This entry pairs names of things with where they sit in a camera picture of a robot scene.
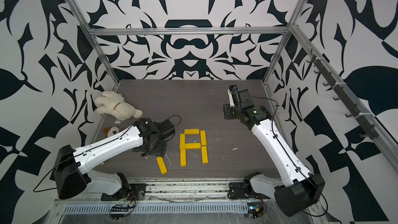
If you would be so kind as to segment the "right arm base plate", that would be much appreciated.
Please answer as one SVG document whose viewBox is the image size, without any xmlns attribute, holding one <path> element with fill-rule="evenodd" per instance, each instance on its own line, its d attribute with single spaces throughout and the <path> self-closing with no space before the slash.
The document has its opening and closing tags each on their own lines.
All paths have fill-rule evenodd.
<svg viewBox="0 0 398 224">
<path fill-rule="evenodd" d="M 231 200 L 236 199 L 249 199 L 252 195 L 249 191 L 248 185 L 245 182 L 241 183 L 229 183 L 228 198 Z"/>
</svg>

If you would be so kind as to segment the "yellow block bar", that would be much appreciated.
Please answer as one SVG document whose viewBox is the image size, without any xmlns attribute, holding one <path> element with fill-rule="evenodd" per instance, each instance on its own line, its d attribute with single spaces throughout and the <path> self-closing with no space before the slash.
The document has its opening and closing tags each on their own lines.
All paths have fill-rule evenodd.
<svg viewBox="0 0 398 224">
<path fill-rule="evenodd" d="M 185 149 L 201 149 L 202 145 L 200 143 L 187 143 L 184 146 Z"/>
<path fill-rule="evenodd" d="M 200 135 L 200 129 L 184 129 L 185 135 Z"/>
</svg>

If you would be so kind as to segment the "yellow block vertical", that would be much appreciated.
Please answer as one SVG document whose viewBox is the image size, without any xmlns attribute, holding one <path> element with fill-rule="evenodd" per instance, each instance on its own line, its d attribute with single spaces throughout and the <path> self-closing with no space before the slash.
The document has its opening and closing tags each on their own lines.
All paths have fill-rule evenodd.
<svg viewBox="0 0 398 224">
<path fill-rule="evenodd" d="M 200 131 L 200 137 L 201 137 L 201 145 L 202 146 L 207 146 L 207 138 L 206 138 L 205 130 L 201 130 Z"/>
<path fill-rule="evenodd" d="M 186 149 L 180 150 L 180 166 L 186 167 L 187 166 L 187 153 Z"/>
<path fill-rule="evenodd" d="M 185 149 L 185 144 L 186 144 L 186 136 L 185 134 L 180 134 L 179 136 L 179 148 L 180 150 Z"/>
</svg>

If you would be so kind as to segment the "yellow block top bar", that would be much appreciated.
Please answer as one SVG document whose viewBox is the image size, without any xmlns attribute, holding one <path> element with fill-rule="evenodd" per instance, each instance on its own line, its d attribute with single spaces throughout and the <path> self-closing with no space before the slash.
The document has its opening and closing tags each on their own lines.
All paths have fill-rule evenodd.
<svg viewBox="0 0 398 224">
<path fill-rule="evenodd" d="M 184 129 L 185 135 L 200 135 L 200 129 Z"/>
</svg>

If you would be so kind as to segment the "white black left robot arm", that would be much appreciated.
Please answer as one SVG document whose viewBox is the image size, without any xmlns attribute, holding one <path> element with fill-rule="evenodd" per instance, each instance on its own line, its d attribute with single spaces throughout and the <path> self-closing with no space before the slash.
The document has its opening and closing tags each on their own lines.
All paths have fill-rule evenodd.
<svg viewBox="0 0 398 224">
<path fill-rule="evenodd" d="M 141 118 L 125 130 L 96 143 L 60 148 L 53 169 L 58 197 L 67 200 L 81 193 L 100 193 L 106 198 L 127 197 L 131 187 L 122 173 L 107 174 L 94 168 L 125 151 L 141 152 L 143 156 L 163 157 L 167 142 L 175 135 L 170 120 L 163 122 Z"/>
</svg>

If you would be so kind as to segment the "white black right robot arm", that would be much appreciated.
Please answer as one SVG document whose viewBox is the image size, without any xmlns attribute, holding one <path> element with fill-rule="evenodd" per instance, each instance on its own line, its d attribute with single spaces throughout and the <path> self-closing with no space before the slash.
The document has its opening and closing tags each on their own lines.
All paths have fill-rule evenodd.
<svg viewBox="0 0 398 224">
<path fill-rule="evenodd" d="M 288 217 L 318 203 L 325 186 L 323 177 L 312 173 L 294 154 L 279 133 L 274 116 L 265 106 L 255 106 L 247 89 L 239 90 L 232 85 L 228 88 L 228 97 L 229 103 L 223 106 L 224 118 L 239 120 L 253 133 L 280 176 L 276 179 L 259 172 L 245 176 L 241 183 L 230 184 L 229 199 L 267 197 L 275 200 Z"/>
</svg>

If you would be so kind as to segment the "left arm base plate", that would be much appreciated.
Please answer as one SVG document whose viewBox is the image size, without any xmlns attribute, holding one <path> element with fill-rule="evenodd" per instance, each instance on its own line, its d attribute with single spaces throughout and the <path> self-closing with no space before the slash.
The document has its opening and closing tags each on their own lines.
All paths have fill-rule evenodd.
<svg viewBox="0 0 398 224">
<path fill-rule="evenodd" d="M 137 200 L 144 197 L 146 194 L 147 184 L 129 184 L 122 186 L 122 188 L 113 195 L 102 194 L 101 201 L 118 201 L 126 198 L 127 200 Z"/>
</svg>

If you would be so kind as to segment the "yellow block spare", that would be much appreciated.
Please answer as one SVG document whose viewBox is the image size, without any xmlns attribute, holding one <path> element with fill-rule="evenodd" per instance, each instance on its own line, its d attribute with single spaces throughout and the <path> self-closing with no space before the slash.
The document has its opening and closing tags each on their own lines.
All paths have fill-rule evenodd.
<svg viewBox="0 0 398 224">
<path fill-rule="evenodd" d="M 157 157 L 156 161 L 157 161 L 157 164 L 158 164 L 158 167 L 160 169 L 161 174 L 162 175 L 166 174 L 168 172 L 168 170 L 166 168 L 166 165 L 165 165 L 165 162 L 164 162 L 163 158 L 162 157 Z"/>
<path fill-rule="evenodd" d="M 208 152 L 206 146 L 201 147 L 201 154 L 202 154 L 202 163 L 208 164 Z"/>
</svg>

